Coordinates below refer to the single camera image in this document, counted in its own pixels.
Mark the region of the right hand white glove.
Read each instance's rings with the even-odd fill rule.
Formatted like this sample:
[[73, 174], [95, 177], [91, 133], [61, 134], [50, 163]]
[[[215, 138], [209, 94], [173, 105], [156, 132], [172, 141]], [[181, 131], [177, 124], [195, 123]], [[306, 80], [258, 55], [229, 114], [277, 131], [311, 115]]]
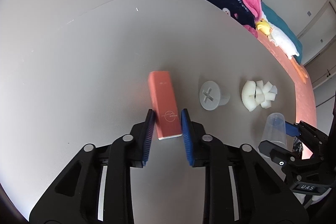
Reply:
[[313, 196], [311, 195], [302, 193], [294, 193], [294, 195], [305, 209], [307, 209], [313, 203]]

